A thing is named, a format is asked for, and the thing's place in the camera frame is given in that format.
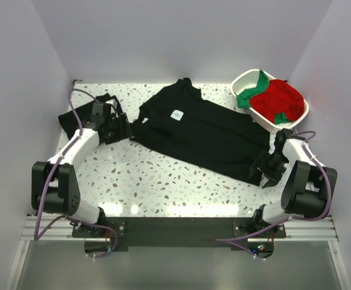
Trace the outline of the black t-shirt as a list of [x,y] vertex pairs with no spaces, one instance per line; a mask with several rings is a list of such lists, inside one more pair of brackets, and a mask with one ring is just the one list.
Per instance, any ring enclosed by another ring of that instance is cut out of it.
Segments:
[[[106,93],[105,95],[96,96],[96,99],[102,103],[105,103],[110,100],[115,101],[115,107],[117,109],[117,112],[123,112],[119,100],[114,95],[111,96],[108,93]],[[75,108],[80,121],[84,121],[92,113],[93,103],[94,101],[91,101],[89,103]],[[75,131],[79,128],[78,121],[74,113],[72,111],[69,111],[65,114],[59,115],[58,121],[63,131],[66,133],[68,139],[71,139],[74,136]]]
[[163,155],[258,186],[248,177],[269,150],[270,134],[247,114],[204,100],[188,78],[166,86],[140,106],[131,124],[135,142]]

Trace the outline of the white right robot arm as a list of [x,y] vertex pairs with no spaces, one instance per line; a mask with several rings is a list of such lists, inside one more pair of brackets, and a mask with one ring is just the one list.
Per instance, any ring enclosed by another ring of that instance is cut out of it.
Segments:
[[308,141],[293,130],[282,129],[275,135],[273,153],[262,152],[250,167],[250,177],[261,173],[266,178],[265,189],[276,186],[286,166],[292,165],[280,200],[261,205],[246,223],[250,235],[276,231],[292,219],[317,221],[329,213],[338,173],[317,159]]

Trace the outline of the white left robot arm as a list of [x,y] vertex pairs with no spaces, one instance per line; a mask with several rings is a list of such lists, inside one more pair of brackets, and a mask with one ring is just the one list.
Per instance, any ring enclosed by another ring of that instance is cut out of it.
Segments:
[[119,100],[106,94],[61,115],[59,121],[69,141],[48,161],[33,165],[31,206],[39,213],[63,214],[97,224],[104,212],[82,199],[77,170],[99,145],[132,137],[127,115]]

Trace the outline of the folded black t-shirt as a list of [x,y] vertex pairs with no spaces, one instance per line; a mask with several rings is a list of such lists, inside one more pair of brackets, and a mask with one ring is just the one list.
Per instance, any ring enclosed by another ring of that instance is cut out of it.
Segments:
[[[110,100],[115,101],[115,107],[117,109],[117,112],[123,112],[119,100],[114,95],[111,96],[108,93],[106,93],[105,95],[96,96],[96,99],[102,103],[105,103]],[[80,121],[84,121],[92,113],[93,103],[94,101],[91,101],[89,103],[75,108]],[[63,131],[66,133],[68,139],[71,139],[74,136],[75,131],[79,128],[78,121],[74,113],[72,111],[69,111],[65,114],[59,115],[58,121]]]

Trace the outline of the red t-shirt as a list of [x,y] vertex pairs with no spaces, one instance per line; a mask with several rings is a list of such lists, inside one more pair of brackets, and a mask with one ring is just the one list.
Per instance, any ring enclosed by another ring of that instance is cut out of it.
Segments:
[[273,124],[297,121],[304,113],[303,96],[283,80],[271,80],[265,92],[250,99],[250,105]]

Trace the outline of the green t-shirt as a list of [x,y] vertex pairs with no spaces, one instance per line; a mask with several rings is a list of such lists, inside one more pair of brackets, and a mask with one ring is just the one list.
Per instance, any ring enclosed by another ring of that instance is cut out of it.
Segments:
[[266,91],[269,86],[271,79],[261,70],[259,71],[259,78],[257,85],[254,88],[245,89],[243,92],[237,95],[237,103],[240,108],[251,108],[250,99],[258,94],[261,94]]

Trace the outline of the white plastic laundry basket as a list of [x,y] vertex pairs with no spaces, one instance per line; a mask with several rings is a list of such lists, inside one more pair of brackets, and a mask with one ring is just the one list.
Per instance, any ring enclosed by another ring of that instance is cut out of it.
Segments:
[[[237,95],[243,92],[245,89],[256,87],[259,78],[259,71],[259,69],[249,69],[248,71],[245,71],[244,73],[236,77],[231,82],[230,92],[232,93],[235,99],[237,99]],[[268,132],[275,134],[276,132],[282,129],[293,130],[297,125],[299,125],[300,122],[302,122],[309,113],[309,104],[306,100],[304,100],[304,112],[298,118],[298,120],[282,124],[274,124],[268,121],[264,116],[259,114],[253,108],[240,108],[240,112],[250,115],[254,122],[261,125],[261,127],[266,129]]]

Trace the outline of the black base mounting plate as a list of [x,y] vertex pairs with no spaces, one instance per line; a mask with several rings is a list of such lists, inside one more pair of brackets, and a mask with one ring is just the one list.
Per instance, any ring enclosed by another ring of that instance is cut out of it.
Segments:
[[128,251],[132,247],[248,248],[248,239],[237,240],[266,227],[246,217],[102,217],[100,225],[71,222],[74,238],[89,239],[89,253]]

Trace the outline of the aluminium frame rail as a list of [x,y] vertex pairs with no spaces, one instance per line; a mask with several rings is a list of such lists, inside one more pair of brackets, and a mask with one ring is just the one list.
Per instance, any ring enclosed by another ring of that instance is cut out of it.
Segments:
[[[36,218],[25,218],[24,226],[20,234],[20,240],[33,240]],[[43,240],[73,240],[72,226],[67,220],[55,222],[43,236]],[[274,238],[274,241],[282,242],[337,242],[339,241],[333,220],[327,217],[321,221],[290,221],[285,225],[285,238]]]

